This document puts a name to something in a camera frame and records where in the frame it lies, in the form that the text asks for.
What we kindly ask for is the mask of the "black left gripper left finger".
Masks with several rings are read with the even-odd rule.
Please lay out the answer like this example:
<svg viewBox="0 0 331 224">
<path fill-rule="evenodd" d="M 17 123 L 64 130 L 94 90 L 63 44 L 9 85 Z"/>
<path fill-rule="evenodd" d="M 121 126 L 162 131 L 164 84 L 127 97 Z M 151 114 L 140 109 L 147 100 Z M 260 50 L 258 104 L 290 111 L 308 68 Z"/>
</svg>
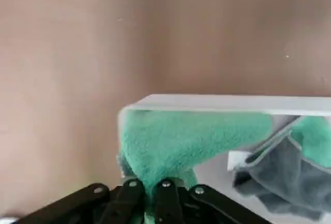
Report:
<svg viewBox="0 0 331 224">
<path fill-rule="evenodd" d="M 101 183 L 90 184 L 15 223 L 130 223 L 143 217 L 144 186 L 131 179 L 110 190 Z"/>
</svg>

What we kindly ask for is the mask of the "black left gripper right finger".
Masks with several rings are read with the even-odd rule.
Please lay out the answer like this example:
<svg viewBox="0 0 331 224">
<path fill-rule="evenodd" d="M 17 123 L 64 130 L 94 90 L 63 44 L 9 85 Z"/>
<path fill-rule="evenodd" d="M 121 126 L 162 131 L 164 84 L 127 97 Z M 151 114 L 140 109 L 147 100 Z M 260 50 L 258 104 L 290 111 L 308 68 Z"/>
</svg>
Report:
<svg viewBox="0 0 331 224">
<path fill-rule="evenodd" d="M 270 224 L 204 184 L 186 189 L 166 178 L 155 186 L 154 204 L 155 223 Z"/>
</svg>

